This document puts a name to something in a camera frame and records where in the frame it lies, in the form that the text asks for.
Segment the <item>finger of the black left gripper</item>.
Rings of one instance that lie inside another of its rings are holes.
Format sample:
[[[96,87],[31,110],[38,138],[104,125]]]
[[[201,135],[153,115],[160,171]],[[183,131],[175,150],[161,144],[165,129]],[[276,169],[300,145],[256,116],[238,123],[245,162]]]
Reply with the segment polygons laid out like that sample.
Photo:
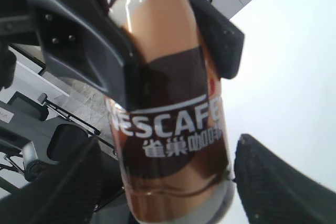
[[[214,7],[214,0],[189,1],[219,76],[225,79],[236,77],[245,35]]]

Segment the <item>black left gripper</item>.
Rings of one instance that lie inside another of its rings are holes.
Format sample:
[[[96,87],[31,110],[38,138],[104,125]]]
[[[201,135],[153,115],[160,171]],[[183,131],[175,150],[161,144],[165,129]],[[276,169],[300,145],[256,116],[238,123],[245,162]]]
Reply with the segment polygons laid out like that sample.
[[[139,52],[98,0],[1,0],[1,89],[14,79],[9,45],[39,43],[54,75],[84,82],[116,102],[140,101]]]

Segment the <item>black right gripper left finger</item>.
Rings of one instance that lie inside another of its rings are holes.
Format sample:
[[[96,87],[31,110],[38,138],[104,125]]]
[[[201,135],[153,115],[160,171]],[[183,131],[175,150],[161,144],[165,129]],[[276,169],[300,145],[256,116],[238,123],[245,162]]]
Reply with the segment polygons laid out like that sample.
[[[89,139],[1,200],[1,223],[89,223],[101,189],[101,150]]]

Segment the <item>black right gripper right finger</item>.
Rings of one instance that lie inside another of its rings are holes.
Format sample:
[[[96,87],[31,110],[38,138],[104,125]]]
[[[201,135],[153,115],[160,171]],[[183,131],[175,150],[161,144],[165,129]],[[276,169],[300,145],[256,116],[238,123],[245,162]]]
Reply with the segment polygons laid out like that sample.
[[[238,140],[234,182],[249,223],[335,223],[335,192],[249,134]]]

